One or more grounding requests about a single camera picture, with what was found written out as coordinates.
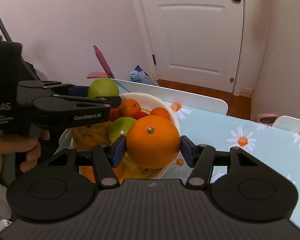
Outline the person left hand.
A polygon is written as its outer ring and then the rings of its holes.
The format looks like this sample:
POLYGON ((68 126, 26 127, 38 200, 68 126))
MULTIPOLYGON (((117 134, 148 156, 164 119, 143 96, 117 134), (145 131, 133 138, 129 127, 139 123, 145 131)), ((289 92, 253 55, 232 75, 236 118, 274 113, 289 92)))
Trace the person left hand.
POLYGON ((3 164, 3 155, 10 153, 26 153, 25 160, 19 165, 19 170, 25 173, 34 168, 41 156, 39 138, 50 139, 50 133, 43 130, 37 137, 21 137, 18 135, 4 135, 0 133, 0 174, 3 164))

